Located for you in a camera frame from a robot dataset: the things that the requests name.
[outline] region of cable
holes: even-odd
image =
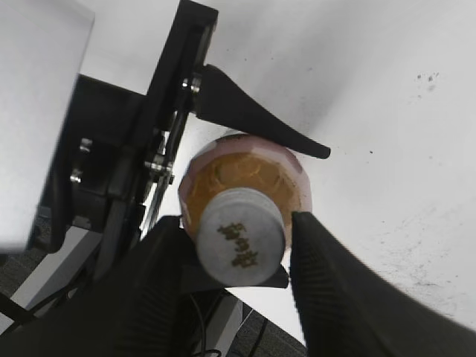
[[[246,315],[245,320],[243,320],[243,322],[238,326],[237,333],[242,328],[242,326],[245,324],[246,320],[248,320],[248,318],[251,316],[253,311],[254,311],[254,309],[251,309],[251,311]]]
[[[222,357],[222,351],[218,351],[218,350],[205,350],[205,354],[207,353],[216,353],[216,356],[214,357]],[[198,352],[198,353],[194,353],[191,357],[199,357],[201,354],[201,352]]]
[[[205,354],[206,354],[205,345],[207,343],[207,330],[205,329],[205,322],[203,321],[203,316],[202,316],[202,312],[200,311],[200,307],[198,303],[196,302],[195,298],[193,297],[193,295],[191,294],[190,294],[190,299],[192,300],[192,303],[195,306],[196,314],[199,316],[200,330],[202,331],[202,346],[201,346],[200,354],[198,354],[197,356],[205,357]]]
[[[62,287],[60,290],[58,290],[57,292],[54,292],[53,294],[45,297],[43,300],[41,300],[40,302],[38,302],[35,306],[33,306],[31,309],[28,310],[28,313],[31,313],[33,317],[35,313],[37,313],[40,309],[42,309],[43,307],[45,307],[46,305],[48,305],[51,301],[57,299],[57,298],[60,298],[62,297],[63,295],[66,295],[68,294],[71,290],[77,288],[78,286],[80,286],[80,284],[82,283],[83,281],[82,280],[78,280],[74,283],[69,283],[68,285]],[[21,325],[23,325],[23,323],[19,322],[19,321],[15,321],[13,324],[11,324],[3,333],[6,335],[10,332],[13,332],[15,331],[17,328],[19,328]]]
[[[251,351],[250,351],[250,354],[248,355],[248,357],[253,357],[254,354],[256,353],[256,350],[258,349],[258,346],[260,345],[261,339],[263,338],[263,335],[265,333],[266,326],[268,326],[268,319],[267,318],[265,318],[265,320],[263,322],[263,325],[261,325],[260,333],[258,333],[258,337],[257,337],[256,341],[254,342],[253,347],[251,348]]]
[[[17,321],[19,324],[35,319],[35,316],[17,304],[15,301],[0,293],[0,312],[5,316]]]

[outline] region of black metal frame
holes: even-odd
[[[163,219],[138,244],[150,183],[162,176],[167,179],[159,181],[159,193],[167,188],[165,171],[175,161],[190,112],[316,158],[329,156],[329,148],[279,121],[218,68],[204,66],[217,16],[214,9],[180,1],[145,96],[79,76],[38,210],[38,216],[51,223],[51,235],[46,239],[33,229],[31,245],[55,252],[71,225],[102,233],[94,271],[83,296],[79,293],[80,298],[57,309],[61,312],[54,309],[29,324],[21,339],[16,333],[6,336],[2,352],[33,356],[39,349],[25,345],[23,338],[33,341],[41,331],[40,350],[48,356],[82,356],[82,348],[73,354],[70,349],[80,341],[89,341],[89,356],[104,356],[105,350],[138,353],[144,336],[153,344],[158,330],[170,337],[180,293],[224,287],[200,266],[176,217]],[[166,131],[170,134],[164,142]],[[161,171],[152,174],[145,163],[157,154]],[[288,283],[280,267],[262,286],[285,288]],[[166,306],[167,312],[152,302]],[[33,318],[17,310],[19,322]],[[150,315],[155,316],[153,334],[135,329],[144,328]],[[130,343],[122,344],[124,339]]]

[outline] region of black curved claw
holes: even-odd
[[[316,158],[328,158],[330,148],[300,134],[249,97],[217,67],[206,65],[195,102],[199,119],[260,136]]]

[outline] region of white table surface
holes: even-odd
[[[83,73],[145,92],[176,0],[81,0],[96,11]],[[220,11],[207,62],[332,147],[300,156],[313,213],[357,257],[476,327],[476,3],[203,1]],[[190,157],[224,128],[190,118],[162,213]],[[233,293],[303,341],[290,289]]]

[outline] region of white bottle cap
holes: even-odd
[[[251,188],[216,195],[200,219],[196,248],[207,273],[227,286],[255,286],[279,268],[286,246],[283,217]]]

